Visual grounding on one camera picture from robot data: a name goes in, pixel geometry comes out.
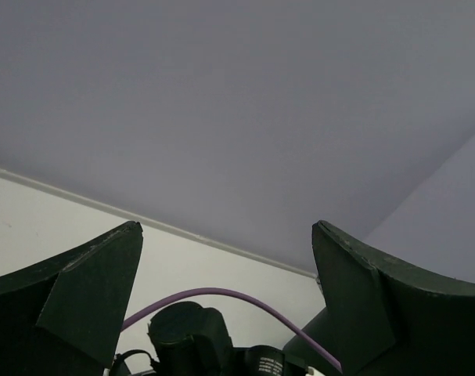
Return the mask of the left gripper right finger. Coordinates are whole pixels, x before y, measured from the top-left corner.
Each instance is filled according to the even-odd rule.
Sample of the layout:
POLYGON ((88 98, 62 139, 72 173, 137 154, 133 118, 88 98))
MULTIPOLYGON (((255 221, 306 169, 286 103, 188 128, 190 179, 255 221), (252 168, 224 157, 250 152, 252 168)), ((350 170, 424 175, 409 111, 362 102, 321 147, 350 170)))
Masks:
POLYGON ((334 225, 312 227, 345 375, 475 375, 475 284, 430 272, 334 225))

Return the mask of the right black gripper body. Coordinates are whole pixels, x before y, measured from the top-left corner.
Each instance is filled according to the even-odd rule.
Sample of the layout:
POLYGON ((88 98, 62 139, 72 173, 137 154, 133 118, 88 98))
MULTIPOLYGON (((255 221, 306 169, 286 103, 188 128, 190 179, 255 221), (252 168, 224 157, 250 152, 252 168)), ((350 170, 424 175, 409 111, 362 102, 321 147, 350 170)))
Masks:
POLYGON ((150 369, 140 375, 232 375, 233 344, 222 314, 191 301, 163 300, 153 303, 126 319, 126 329, 153 313, 148 336, 156 351, 133 349, 117 354, 115 375, 129 375, 126 359, 137 354, 149 357, 150 369))

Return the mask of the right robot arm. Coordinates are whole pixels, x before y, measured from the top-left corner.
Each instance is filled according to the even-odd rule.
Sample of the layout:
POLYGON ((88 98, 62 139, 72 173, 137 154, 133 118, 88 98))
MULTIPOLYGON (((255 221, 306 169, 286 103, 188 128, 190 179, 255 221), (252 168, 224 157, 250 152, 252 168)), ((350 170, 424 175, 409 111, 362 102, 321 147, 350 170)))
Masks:
POLYGON ((157 358, 141 375, 313 375, 295 356, 268 345, 238 348, 222 314, 196 302, 170 305, 150 320, 149 339, 157 358))

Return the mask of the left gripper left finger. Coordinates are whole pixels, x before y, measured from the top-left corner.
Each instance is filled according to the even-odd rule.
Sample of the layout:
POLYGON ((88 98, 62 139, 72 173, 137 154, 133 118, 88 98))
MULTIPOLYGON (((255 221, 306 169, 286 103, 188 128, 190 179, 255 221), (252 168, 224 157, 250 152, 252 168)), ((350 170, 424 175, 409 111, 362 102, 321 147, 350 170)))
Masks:
POLYGON ((0 375, 101 375, 111 367, 142 253, 124 224, 0 276, 0 375))

